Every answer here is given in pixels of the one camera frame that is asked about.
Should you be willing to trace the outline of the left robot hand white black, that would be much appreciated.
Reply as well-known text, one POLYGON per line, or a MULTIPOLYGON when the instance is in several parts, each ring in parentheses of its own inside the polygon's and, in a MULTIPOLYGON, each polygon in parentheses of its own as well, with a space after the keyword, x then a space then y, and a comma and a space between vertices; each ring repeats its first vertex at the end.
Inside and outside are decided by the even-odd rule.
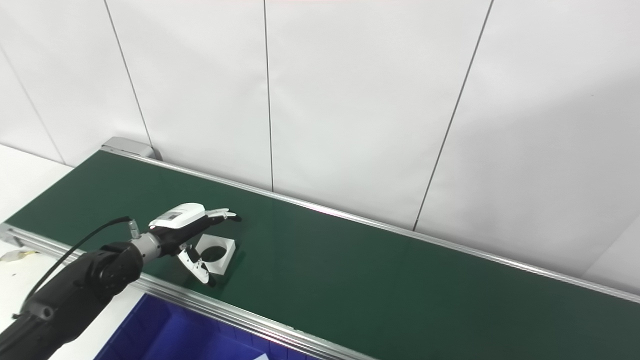
POLYGON ((214 288, 226 275, 237 249, 231 238, 206 234, 208 228, 242 218, 229 208, 207 210, 201 203, 182 203, 149 223, 162 255, 177 256, 199 282, 214 288))

